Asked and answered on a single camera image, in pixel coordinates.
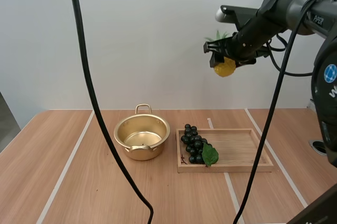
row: pot rim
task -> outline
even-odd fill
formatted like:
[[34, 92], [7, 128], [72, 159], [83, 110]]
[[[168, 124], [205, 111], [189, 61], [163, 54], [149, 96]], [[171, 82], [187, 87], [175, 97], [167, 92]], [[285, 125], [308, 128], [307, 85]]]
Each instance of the pot rim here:
[[140, 116], [150, 116], [150, 117], [154, 117], [154, 118], [156, 118], [156, 119], [158, 119], [158, 120], [161, 120], [161, 121], [164, 123], [165, 127], [166, 127], [166, 135], [163, 137], [162, 140], [160, 140], [160, 141], [157, 142], [156, 144], [150, 145], [149, 147], [150, 147], [151, 149], [153, 149], [153, 148], [159, 146], [160, 144], [162, 144], [163, 142], [165, 142], [166, 139], [168, 139], [168, 137], [169, 137], [169, 135], [170, 135], [171, 129], [170, 129], [170, 126], [169, 126], [168, 122], [167, 122], [165, 119], [163, 119], [163, 118], [160, 117], [160, 116], [153, 115], [153, 114], [136, 114], [136, 115], [131, 115], [131, 116], [128, 116], [128, 117], [124, 118], [124, 119], [121, 120], [119, 123], [117, 123], [117, 125], [115, 126], [115, 129], [114, 129], [114, 137], [115, 137], [116, 141], [117, 141], [120, 145], [122, 145], [124, 148], [128, 148], [128, 149], [130, 149], [130, 148], [132, 147], [131, 145], [125, 144], [123, 141], [121, 141], [120, 138], [119, 138], [118, 135], [117, 135], [117, 132], [118, 132], [118, 129], [120, 128], [120, 126], [121, 126], [123, 123], [125, 123], [127, 120], [129, 120], [129, 119], [131, 119], [131, 118], [134, 118], [134, 117], [140, 117]]

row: pot handle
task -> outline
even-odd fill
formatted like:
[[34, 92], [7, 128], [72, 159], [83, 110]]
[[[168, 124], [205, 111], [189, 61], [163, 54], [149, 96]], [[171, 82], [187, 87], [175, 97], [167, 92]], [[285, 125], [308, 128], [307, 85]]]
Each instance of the pot handle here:
[[139, 105], [137, 105], [137, 106], [136, 106], [136, 109], [135, 109], [135, 113], [136, 113], [136, 114], [138, 114], [138, 108], [139, 108], [139, 107], [148, 107], [148, 110], [149, 110], [150, 114], [152, 114], [152, 109], [151, 109], [151, 107], [150, 107], [149, 104], [139, 104]]
[[143, 145], [143, 146], [131, 146], [130, 149], [125, 148], [127, 152], [133, 152], [134, 150], [137, 149], [151, 149], [149, 145]]

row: white stripe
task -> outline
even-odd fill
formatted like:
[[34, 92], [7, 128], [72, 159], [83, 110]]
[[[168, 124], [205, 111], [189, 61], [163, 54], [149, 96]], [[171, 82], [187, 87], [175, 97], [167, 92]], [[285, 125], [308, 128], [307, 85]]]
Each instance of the white stripe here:
[[[213, 127], [213, 123], [212, 123], [211, 119], [207, 118], [207, 120], [209, 121], [210, 128], [213, 129], [214, 127]], [[226, 179], [226, 182], [227, 182], [228, 190], [229, 190], [231, 198], [232, 198], [233, 206], [234, 206], [235, 212], [237, 213], [240, 209], [239, 202], [237, 200], [237, 197], [236, 197], [236, 194], [235, 194], [235, 191], [234, 191], [229, 173], [225, 172], [224, 174], [225, 174], [225, 179]], [[242, 215], [239, 218], [239, 224], [244, 224]]]
[[91, 114], [90, 114], [90, 116], [89, 116], [89, 119], [88, 119], [86, 125], [83, 128], [83, 131], [82, 131], [80, 137], [77, 140], [77, 143], [76, 143], [76, 145], [75, 145], [72, 153], [69, 156], [69, 159], [68, 159], [67, 163], [65, 164], [65, 166], [63, 168], [63, 171], [62, 171], [60, 177], [58, 178], [58, 181], [57, 181], [57, 183], [56, 183], [56, 185], [54, 187], [54, 190], [52, 191], [52, 194], [50, 195], [50, 197], [49, 197], [46, 205], [44, 206], [44, 209], [41, 212], [40, 217], [38, 218], [38, 220], [36, 222], [37, 224], [41, 224], [43, 222], [44, 218], [46, 217], [47, 212], [48, 212], [49, 208], [51, 207], [51, 205], [53, 203], [53, 200], [54, 200], [54, 198], [55, 198], [55, 196], [57, 194], [57, 191], [60, 188], [60, 185], [61, 185], [61, 183], [62, 183], [62, 181], [63, 181], [63, 179], [64, 179], [64, 177], [65, 177], [65, 175], [66, 175], [66, 173], [67, 173], [67, 171], [69, 169], [69, 166], [70, 166], [70, 164], [72, 163], [72, 161], [74, 159], [74, 156], [75, 156], [75, 154], [76, 154], [76, 152], [78, 150], [78, 147], [80, 146], [80, 144], [82, 142], [82, 139], [83, 139], [83, 137], [84, 137], [84, 135], [85, 135], [85, 133], [86, 133], [89, 125], [90, 125], [90, 122], [91, 122], [94, 114], [95, 114], [94, 111], [92, 111]]
[[[260, 128], [258, 127], [258, 125], [256, 124], [254, 118], [252, 117], [251, 113], [248, 111], [247, 108], [244, 109], [249, 117], [249, 119], [251, 120], [251, 122], [253, 123], [254, 127], [256, 128], [257, 132], [259, 132], [260, 136], [262, 136], [262, 131], [260, 130]], [[296, 187], [294, 181], [291, 179], [291, 177], [289, 176], [288, 172], [285, 170], [284, 166], [282, 165], [281, 161], [279, 160], [279, 158], [277, 157], [276, 153], [274, 152], [272, 146], [270, 146], [269, 142], [267, 141], [267, 139], [265, 140], [265, 145], [267, 146], [268, 150], [270, 151], [270, 153], [272, 154], [273, 158], [275, 159], [277, 165], [279, 166], [279, 168], [281, 169], [282, 173], [284, 174], [285, 178], [287, 179], [289, 185], [291, 186], [291, 188], [294, 190], [296, 196], [298, 197], [298, 199], [300, 200], [300, 202], [302, 203], [302, 206], [304, 208], [306, 208], [308, 206], [308, 203], [306, 203], [306, 201], [304, 200], [302, 194], [300, 193], [300, 191], [298, 190], [298, 188]]]

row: metal pot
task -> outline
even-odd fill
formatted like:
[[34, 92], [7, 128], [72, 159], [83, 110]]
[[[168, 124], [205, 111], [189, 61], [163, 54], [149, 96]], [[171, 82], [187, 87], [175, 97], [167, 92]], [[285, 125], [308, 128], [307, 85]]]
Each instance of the metal pot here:
[[[138, 108], [148, 107], [149, 114], [139, 114]], [[136, 106], [135, 115], [119, 122], [114, 130], [116, 141], [125, 154], [134, 160], [149, 160], [158, 156], [170, 134], [170, 126], [163, 118], [153, 115], [148, 104]]]

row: black cable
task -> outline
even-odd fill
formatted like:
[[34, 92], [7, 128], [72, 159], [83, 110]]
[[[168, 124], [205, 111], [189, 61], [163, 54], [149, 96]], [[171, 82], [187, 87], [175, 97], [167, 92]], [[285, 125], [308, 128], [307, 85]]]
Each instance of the black cable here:
[[[275, 58], [274, 58], [274, 55], [272, 53], [272, 49], [271, 49], [271, 46], [269, 43], [266, 43], [266, 46], [269, 50], [269, 54], [270, 54], [270, 59], [272, 60], [272, 63], [273, 65], [275, 66], [275, 68], [280, 71], [280, 67], [277, 65], [276, 61], [275, 61]], [[292, 77], [309, 77], [309, 76], [312, 76], [312, 73], [288, 73], [288, 72], [284, 72], [285, 75], [288, 75], [288, 76], [292, 76]]]
[[144, 198], [142, 193], [139, 191], [137, 188], [135, 182], [133, 181], [132, 177], [128, 173], [127, 169], [125, 168], [121, 158], [119, 157], [117, 150], [111, 140], [111, 137], [109, 135], [109, 132], [107, 131], [107, 128], [105, 126], [100, 108], [98, 106], [97, 98], [95, 95], [95, 90], [94, 86], [91, 80], [90, 76], [90, 70], [89, 70], [89, 64], [88, 64], [88, 58], [87, 58], [87, 53], [86, 53], [86, 46], [85, 46], [85, 39], [84, 39], [84, 30], [83, 30], [83, 21], [82, 21], [82, 14], [81, 14], [81, 8], [80, 8], [80, 2], [79, 0], [72, 0], [73, 2], [73, 7], [74, 7], [74, 14], [75, 14], [75, 20], [76, 20], [76, 27], [77, 27], [77, 35], [78, 35], [78, 43], [80, 45], [80, 52], [81, 52], [81, 60], [82, 60], [82, 66], [83, 66], [83, 73], [85, 77], [85, 82], [88, 88], [89, 96], [91, 103], [93, 105], [93, 109], [95, 111], [95, 115], [98, 121], [98, 124], [101, 128], [101, 131], [103, 133], [103, 136], [106, 140], [106, 143], [109, 146], [109, 149], [114, 156], [118, 166], [120, 167], [122, 173], [124, 174], [125, 178], [127, 181], [130, 183], [131, 187], [137, 194], [137, 196], [140, 198], [140, 200], [149, 208], [150, 210], [150, 217], [148, 219], [148, 224], [151, 223], [152, 218], [153, 218], [153, 207], [151, 204]]
[[305, 15], [307, 13], [307, 11], [315, 3], [315, 1], [316, 0], [308, 0], [307, 1], [307, 4], [305, 4], [305, 7], [302, 8], [301, 16], [297, 20], [295, 29], [291, 32], [291, 35], [290, 35], [290, 38], [289, 38], [289, 41], [288, 41], [288, 46], [287, 46], [287, 48], [285, 50], [285, 53], [284, 53], [283, 62], [282, 62], [279, 77], [277, 79], [277, 83], [276, 83], [276, 86], [275, 86], [275, 91], [274, 91], [273, 99], [272, 99], [272, 102], [271, 102], [271, 105], [270, 105], [267, 120], [265, 122], [264, 129], [263, 129], [262, 136], [261, 136], [261, 140], [260, 140], [259, 146], [257, 148], [257, 152], [256, 152], [254, 164], [253, 164], [253, 167], [252, 167], [252, 171], [251, 171], [251, 174], [250, 174], [250, 177], [249, 177], [249, 181], [248, 181], [248, 184], [247, 184], [246, 192], [244, 194], [240, 209], [237, 212], [236, 217], [233, 221], [233, 224], [237, 224], [237, 222], [238, 222], [238, 220], [239, 220], [239, 218], [240, 218], [240, 216], [243, 212], [243, 209], [244, 209], [244, 207], [247, 203], [248, 196], [249, 196], [249, 193], [250, 193], [251, 188], [252, 188], [254, 176], [255, 176], [255, 173], [256, 173], [257, 166], [259, 164], [259, 160], [260, 160], [261, 153], [262, 153], [262, 150], [263, 150], [263, 145], [264, 145], [264, 142], [265, 142], [265, 139], [266, 139], [269, 127], [270, 127], [270, 123], [271, 123], [272, 118], [273, 118], [273, 114], [274, 114], [275, 107], [276, 107], [276, 102], [277, 102], [277, 99], [278, 99], [279, 94], [280, 94], [282, 81], [283, 81], [284, 74], [285, 74], [286, 65], [287, 65], [288, 60], [289, 60], [290, 52], [291, 52], [291, 49], [293, 47], [295, 37], [297, 35], [297, 32], [298, 32], [298, 30], [301, 26], [301, 23], [302, 23]]
[[269, 45], [270, 45], [270, 50], [274, 51], [274, 52], [283, 52], [285, 51], [286, 47], [288, 46], [288, 43], [286, 42], [286, 40], [284, 40], [283, 37], [281, 37], [279, 34], [276, 34], [276, 37], [278, 38], [278, 40], [280, 40], [280, 42], [284, 45], [284, 48], [279, 49], [279, 48], [274, 48], [272, 47], [270, 44], [272, 42], [272, 40], [269, 40]]

